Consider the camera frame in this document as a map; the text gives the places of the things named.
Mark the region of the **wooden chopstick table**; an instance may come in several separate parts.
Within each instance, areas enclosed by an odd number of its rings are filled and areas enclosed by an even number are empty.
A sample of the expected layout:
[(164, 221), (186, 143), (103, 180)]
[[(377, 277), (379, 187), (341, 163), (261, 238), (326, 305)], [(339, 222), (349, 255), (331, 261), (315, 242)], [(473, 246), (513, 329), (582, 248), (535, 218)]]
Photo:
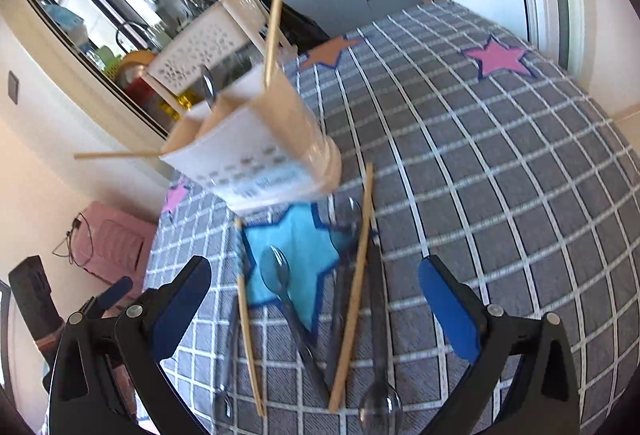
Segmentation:
[(236, 286), (238, 287), (239, 312), (241, 320), (241, 330), (245, 355), (247, 361), (248, 375), (250, 376), (250, 387), (252, 388), (256, 412), (259, 418), (265, 416), (265, 407), (262, 402), (262, 394), (258, 382), (258, 370), (254, 356), (254, 346), (252, 337), (252, 326), (250, 325), (250, 311), (248, 310), (248, 299), (246, 289), (246, 275), (248, 273), (248, 258), (243, 241), (242, 219), (235, 217), (233, 221), (235, 233), (236, 254), (238, 254), (238, 275), (236, 276)]

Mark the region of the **black spoon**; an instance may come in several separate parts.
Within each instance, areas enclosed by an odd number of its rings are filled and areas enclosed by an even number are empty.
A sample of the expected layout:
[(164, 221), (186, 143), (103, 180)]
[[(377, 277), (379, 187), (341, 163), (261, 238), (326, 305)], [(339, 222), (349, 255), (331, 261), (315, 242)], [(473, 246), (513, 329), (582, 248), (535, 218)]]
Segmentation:
[(335, 204), (335, 223), (330, 226), (330, 239), (338, 254), (335, 266), (333, 305), (328, 351), (326, 352), (326, 385), (332, 389), (340, 358), (342, 338), (352, 283), (352, 258), (356, 255), (361, 228), (361, 207), (352, 196)]
[(359, 421), (363, 434), (398, 434), (402, 403), (388, 381), (388, 340), (385, 285), (381, 249), (371, 237), (367, 270), (371, 309), (373, 382), (360, 399)]
[(265, 287), (279, 299), (281, 311), (295, 342), (298, 355), (323, 407), (329, 406), (329, 391), (323, 374), (314, 359), (314, 353), (306, 339), (306, 329), (299, 319), (294, 303), (288, 294), (291, 269), (281, 250), (273, 245), (266, 247), (260, 255), (260, 275)]

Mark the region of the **wooden chopstick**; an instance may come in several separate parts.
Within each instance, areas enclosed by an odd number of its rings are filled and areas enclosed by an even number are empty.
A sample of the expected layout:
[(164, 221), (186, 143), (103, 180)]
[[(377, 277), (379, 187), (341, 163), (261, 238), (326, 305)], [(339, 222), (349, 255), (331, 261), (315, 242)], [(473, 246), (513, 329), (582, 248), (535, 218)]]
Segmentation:
[(265, 89), (268, 89), (270, 86), (273, 71), (277, 63), (282, 5), (283, 0), (272, 0), (270, 7), (264, 59), (264, 76), (262, 77), (262, 85), (264, 85)]
[(356, 266), (354, 277), (352, 277), (352, 287), (350, 288), (340, 358), (338, 358), (337, 360), (337, 368), (328, 406), (328, 410), (331, 413), (337, 413), (337, 411), (339, 411), (341, 407), (344, 386), (349, 371), (350, 357), (352, 357), (352, 346), (354, 346), (355, 334), (357, 331), (363, 277), (364, 272), (366, 271), (368, 241), (371, 227), (373, 178), (373, 163), (368, 162), (366, 165), (366, 178), (364, 178), (364, 192), (361, 213), (362, 225), (358, 241)]

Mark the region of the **metal utensil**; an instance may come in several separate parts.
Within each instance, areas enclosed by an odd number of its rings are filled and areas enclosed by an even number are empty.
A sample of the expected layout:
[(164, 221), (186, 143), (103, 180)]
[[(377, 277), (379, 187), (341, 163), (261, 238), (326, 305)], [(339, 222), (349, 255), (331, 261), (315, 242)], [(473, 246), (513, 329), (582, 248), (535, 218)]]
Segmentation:
[(228, 318), (228, 329), (224, 339), (224, 358), (221, 360), (220, 370), (217, 373), (217, 382), (214, 389), (214, 416), (215, 420), (230, 425), (233, 420), (233, 401), (230, 397), (233, 359), (240, 323), (239, 297), (233, 296)]

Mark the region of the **wooden chopstick horizontal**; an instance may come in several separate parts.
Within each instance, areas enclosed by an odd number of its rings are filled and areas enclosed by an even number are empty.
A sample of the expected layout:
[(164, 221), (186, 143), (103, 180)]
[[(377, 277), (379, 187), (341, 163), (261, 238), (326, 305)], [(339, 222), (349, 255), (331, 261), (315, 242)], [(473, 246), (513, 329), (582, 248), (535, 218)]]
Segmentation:
[(140, 151), (140, 152), (84, 152), (74, 153), (74, 160), (106, 160), (107, 158), (159, 158), (158, 151)]

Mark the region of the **beige plastic utensil holder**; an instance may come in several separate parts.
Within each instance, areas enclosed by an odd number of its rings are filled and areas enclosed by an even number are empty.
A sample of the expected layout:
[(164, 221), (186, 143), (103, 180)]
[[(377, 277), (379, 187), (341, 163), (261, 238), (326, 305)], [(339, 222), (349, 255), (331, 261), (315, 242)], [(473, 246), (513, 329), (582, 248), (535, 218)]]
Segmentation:
[(170, 132), (160, 159), (232, 212), (316, 201), (337, 189), (341, 152), (284, 72), (258, 64)]

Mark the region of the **metal spoon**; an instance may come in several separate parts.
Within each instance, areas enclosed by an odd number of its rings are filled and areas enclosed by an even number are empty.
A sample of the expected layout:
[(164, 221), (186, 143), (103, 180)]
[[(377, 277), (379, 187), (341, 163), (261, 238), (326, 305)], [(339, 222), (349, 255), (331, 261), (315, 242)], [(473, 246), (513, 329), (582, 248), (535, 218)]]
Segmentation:
[(201, 65), (200, 70), (203, 90), (205, 92), (205, 100), (209, 108), (213, 108), (217, 99), (217, 94), (212, 79), (212, 73), (210, 73), (209, 68), (207, 68), (205, 64)]

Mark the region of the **black kitchen faucet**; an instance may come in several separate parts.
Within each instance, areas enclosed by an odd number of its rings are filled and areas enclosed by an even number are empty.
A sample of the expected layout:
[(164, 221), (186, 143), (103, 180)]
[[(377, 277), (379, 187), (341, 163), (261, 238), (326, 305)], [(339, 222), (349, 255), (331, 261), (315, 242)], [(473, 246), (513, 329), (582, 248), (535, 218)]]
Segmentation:
[(116, 45), (125, 53), (134, 50), (157, 52), (157, 41), (146, 23), (126, 20), (116, 26)]

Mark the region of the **grey checked tablecloth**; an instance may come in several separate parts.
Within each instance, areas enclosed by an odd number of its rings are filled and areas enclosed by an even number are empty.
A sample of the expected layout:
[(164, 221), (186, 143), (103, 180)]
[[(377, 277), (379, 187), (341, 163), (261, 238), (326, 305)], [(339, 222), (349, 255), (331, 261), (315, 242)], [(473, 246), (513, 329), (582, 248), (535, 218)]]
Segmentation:
[[(639, 366), (639, 157), (605, 111), (559, 66), (454, 2), (432, 2), (347, 34), (335, 69), (286, 67), (292, 84), (341, 150), (336, 199), (357, 198), (374, 166), (390, 383), (417, 434), (454, 390), (466, 363), (446, 345), (421, 293), (418, 264), (435, 254), (485, 304), (512, 316), (554, 311), (579, 389), (580, 433), (604, 423)], [(522, 47), (533, 74), (480, 77), (463, 51)], [(169, 282), (192, 255), (213, 270), (209, 292), (163, 369), (208, 433), (361, 434), (360, 398), (373, 380), (364, 282), (345, 408), (322, 409), (278, 308), (251, 311), (267, 414), (255, 410), (239, 340), (230, 423), (214, 418), (216, 371), (235, 294), (233, 214), (186, 186), (160, 218), (145, 283)]]

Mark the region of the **beige plastic basket rack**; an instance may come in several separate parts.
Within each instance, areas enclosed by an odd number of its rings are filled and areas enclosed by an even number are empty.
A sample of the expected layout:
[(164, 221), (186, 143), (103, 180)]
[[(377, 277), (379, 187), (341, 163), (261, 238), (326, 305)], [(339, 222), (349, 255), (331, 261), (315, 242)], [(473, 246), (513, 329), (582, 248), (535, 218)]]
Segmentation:
[[(189, 111), (179, 96), (194, 85), (202, 64), (207, 68), (248, 44), (265, 58), (270, 7), (260, 0), (218, 0), (189, 24), (148, 65), (142, 78), (178, 115)], [(287, 62), (279, 49), (293, 48), (279, 32), (277, 64)]]

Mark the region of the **black plastic bag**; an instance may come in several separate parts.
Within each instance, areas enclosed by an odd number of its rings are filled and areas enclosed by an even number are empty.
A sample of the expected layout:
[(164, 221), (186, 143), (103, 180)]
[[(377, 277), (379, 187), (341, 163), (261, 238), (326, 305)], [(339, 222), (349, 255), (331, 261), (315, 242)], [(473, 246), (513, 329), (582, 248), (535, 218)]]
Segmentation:
[(282, 6), (280, 30), (293, 48), (292, 51), (285, 51), (284, 46), (280, 46), (279, 51), (286, 61), (294, 60), (330, 40), (329, 34), (314, 20), (287, 4)]

